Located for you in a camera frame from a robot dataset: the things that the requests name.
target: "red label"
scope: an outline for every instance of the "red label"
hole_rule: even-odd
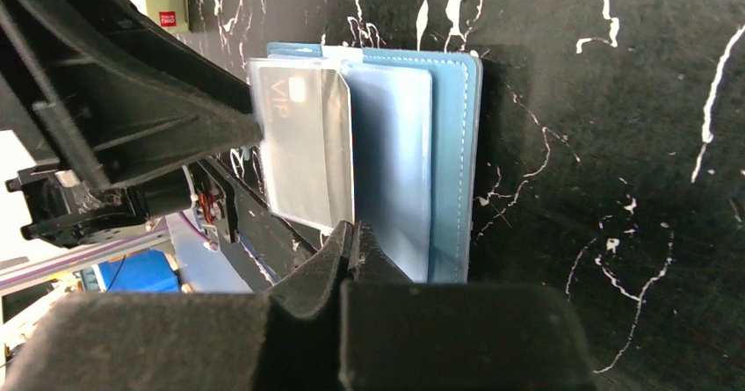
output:
[[[176,26],[176,13],[174,11],[161,11],[161,26]]]

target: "white stitching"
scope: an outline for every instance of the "white stitching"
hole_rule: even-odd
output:
[[[273,48],[269,50],[271,53],[277,53],[278,51],[286,51],[289,53],[303,53],[303,54],[312,54],[316,55],[318,57],[321,57],[321,51],[315,51],[315,50],[300,50],[298,48]]]
[[[372,64],[365,64],[365,63],[352,63],[350,67],[358,66],[359,64],[364,65],[363,67],[364,70],[372,70],[374,72],[395,72],[397,71],[397,69],[413,69],[413,68],[396,68],[392,66],[375,66]]]
[[[397,60],[405,62],[429,62],[429,63],[446,63],[446,64],[457,64],[463,69],[463,76],[465,77],[465,87],[463,88],[463,126],[460,131],[460,173],[458,177],[458,219],[457,219],[457,235],[455,244],[455,279],[458,278],[458,261],[460,257],[460,214],[463,207],[463,167],[465,165],[464,153],[466,152],[466,114],[468,112],[468,70],[463,62],[456,62],[454,60],[437,60],[437,59],[417,59],[413,57],[390,57],[385,55],[367,55],[370,59],[383,59],[383,60]]]

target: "leather cover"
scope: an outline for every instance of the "leather cover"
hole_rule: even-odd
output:
[[[345,59],[346,47],[270,43],[267,54]],[[349,49],[350,59],[425,69],[432,76],[431,282],[465,282],[468,272],[482,66],[469,54]]]

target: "wire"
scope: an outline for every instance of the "wire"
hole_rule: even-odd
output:
[[[210,213],[210,207],[214,204],[214,195],[212,195],[211,192],[201,193],[199,195],[199,203],[202,206],[202,213],[205,215],[205,221],[207,221],[207,224],[212,224],[214,222],[214,217]]]
[[[9,359],[9,360],[6,360],[6,361],[5,361],[5,363],[3,363],[2,365],[0,365],[0,368],[2,368],[2,367],[6,367],[7,365],[9,365],[9,364],[10,364],[10,363],[11,363],[11,362],[12,362],[13,360],[15,360],[15,359],[16,359],[16,358],[11,358],[11,359]]]
[[[119,273],[121,272],[121,267],[124,266],[124,261],[126,260],[127,260],[127,255],[121,258],[121,263],[119,264],[119,268],[117,268],[117,271],[114,273],[112,280],[109,281],[109,286],[106,288],[106,293],[109,293],[109,290],[112,289],[112,286],[114,285],[114,281],[116,281],[116,278],[119,276]]]
[[[26,281],[33,280],[34,278],[38,278],[38,276],[46,278],[58,272],[59,271],[58,268],[60,267],[64,267],[69,264],[80,262],[88,257],[100,257],[101,255],[103,255],[105,252],[109,250],[113,250],[119,246],[124,246],[127,243],[134,243],[145,237],[152,237],[154,235],[159,235],[165,231],[168,231],[168,228],[165,226],[162,226],[159,228],[153,228],[152,230],[145,233],[144,235],[130,237],[128,239],[119,240],[117,242],[111,242],[109,244],[106,244],[105,246],[94,246],[93,247],[94,249],[91,250],[90,252],[86,251],[83,254],[78,254],[74,257],[69,257],[59,262],[55,262],[53,264],[42,266],[41,268],[37,268],[37,269],[30,268],[30,271],[20,273],[17,277],[14,277],[12,279],[0,279],[0,288],[5,289],[5,288],[10,287],[11,285],[25,284]]]
[[[246,169],[243,168],[244,159],[245,158],[243,157],[243,150],[241,148],[230,149],[230,164],[233,166],[233,174],[235,174],[235,176],[240,178],[241,180],[243,180],[243,176],[246,175]],[[238,174],[239,167],[241,168],[241,174]]]
[[[178,215],[181,217],[181,220],[184,220],[187,226],[194,232],[194,234],[198,235],[199,237],[203,238],[205,240],[205,243],[209,246],[209,250],[212,252],[216,252],[219,248],[219,245],[212,241],[207,235],[199,231],[199,229],[192,224],[192,221],[189,220],[189,217],[187,217],[184,213],[178,213]]]

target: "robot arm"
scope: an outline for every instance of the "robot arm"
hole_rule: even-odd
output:
[[[38,164],[6,184],[25,238],[113,240],[194,196],[233,240],[292,228],[242,217],[264,203],[212,157],[260,141],[249,86],[127,0],[0,0],[0,27],[0,122]],[[363,221],[267,293],[86,294],[47,318],[8,389],[594,389],[561,294],[411,284]]]

